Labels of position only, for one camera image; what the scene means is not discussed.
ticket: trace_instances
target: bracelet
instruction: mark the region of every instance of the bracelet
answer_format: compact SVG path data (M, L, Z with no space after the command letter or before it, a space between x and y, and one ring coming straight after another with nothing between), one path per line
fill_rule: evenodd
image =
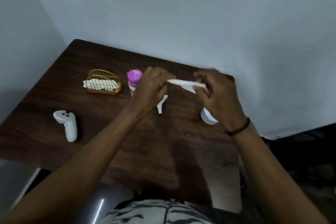
M242 126L241 128L235 129L233 131L226 131L226 133L229 136L235 136L235 135L239 134L240 132L244 131L249 126L250 122L251 122L250 118L247 117L247 121L246 121L244 126Z

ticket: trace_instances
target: zebra print clothing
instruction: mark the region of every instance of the zebra print clothing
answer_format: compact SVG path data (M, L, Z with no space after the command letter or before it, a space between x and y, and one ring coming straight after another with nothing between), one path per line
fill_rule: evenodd
M194 208L161 199L135 201L124 209L109 212L99 224L212 224Z

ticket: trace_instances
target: wire basket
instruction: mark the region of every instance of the wire basket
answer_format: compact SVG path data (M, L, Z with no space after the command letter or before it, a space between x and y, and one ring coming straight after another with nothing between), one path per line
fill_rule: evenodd
M121 91L119 77L101 69L91 70L84 84L91 93L119 94Z

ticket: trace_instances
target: person's left hand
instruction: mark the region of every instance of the person's left hand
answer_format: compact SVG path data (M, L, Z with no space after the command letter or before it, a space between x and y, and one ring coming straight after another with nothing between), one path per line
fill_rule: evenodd
M130 108L140 116L145 116L163 99L169 86L166 81L175 78L176 76L161 67L147 67L136 85Z

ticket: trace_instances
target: forearm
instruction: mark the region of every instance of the forearm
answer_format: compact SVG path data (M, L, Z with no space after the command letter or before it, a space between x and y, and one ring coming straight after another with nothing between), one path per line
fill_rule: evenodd
M27 194L3 223L70 220L95 189L123 139L140 118L126 107L68 163Z
M253 124L233 137L251 180L277 223L328 223L284 170Z

